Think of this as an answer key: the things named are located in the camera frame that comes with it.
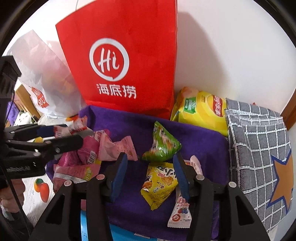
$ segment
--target white plastic bag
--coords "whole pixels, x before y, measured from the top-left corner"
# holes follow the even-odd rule
[[[51,117],[70,117],[86,106],[69,68],[34,30],[10,48],[22,72],[19,78],[36,108]]]

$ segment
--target blue gripper pad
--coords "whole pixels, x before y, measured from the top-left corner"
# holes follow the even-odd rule
[[[112,193],[110,195],[110,200],[112,202],[115,201],[115,199],[119,196],[121,191],[121,186],[123,183],[124,176],[126,174],[126,168],[128,166],[128,156],[127,154],[124,154],[121,163],[119,164],[119,167],[117,169],[116,176],[114,180],[112,181]]]
[[[175,174],[178,180],[179,188],[181,190],[182,197],[188,202],[190,195],[189,195],[189,182],[185,176],[185,173],[181,167],[177,154],[173,157],[173,165]]]

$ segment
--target white wall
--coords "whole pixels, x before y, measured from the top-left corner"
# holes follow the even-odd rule
[[[80,8],[91,1],[49,0],[23,25],[7,50],[34,29],[65,60],[55,24],[73,12],[76,4]],[[290,39],[254,1],[178,0],[176,92],[188,85],[281,112],[296,87],[295,64],[296,49]],[[296,126],[289,133],[295,152]],[[281,222],[275,240],[296,217],[295,205]]]

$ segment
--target human hand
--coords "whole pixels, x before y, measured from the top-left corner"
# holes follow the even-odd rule
[[[11,180],[12,184],[15,188],[15,192],[19,198],[19,201],[21,205],[24,204],[24,191],[25,191],[25,185],[22,181],[22,179],[14,179]],[[13,194],[11,192],[10,187],[0,189],[0,202],[5,211],[10,213],[17,213],[19,212],[19,208],[17,206],[17,203],[13,197]]]

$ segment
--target shopping bag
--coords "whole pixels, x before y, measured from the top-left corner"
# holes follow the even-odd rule
[[[69,68],[34,30],[10,48],[21,70],[19,78],[37,110],[51,117],[70,117],[86,106]]]
[[[169,119],[176,15],[176,0],[97,0],[57,23],[86,103]]]

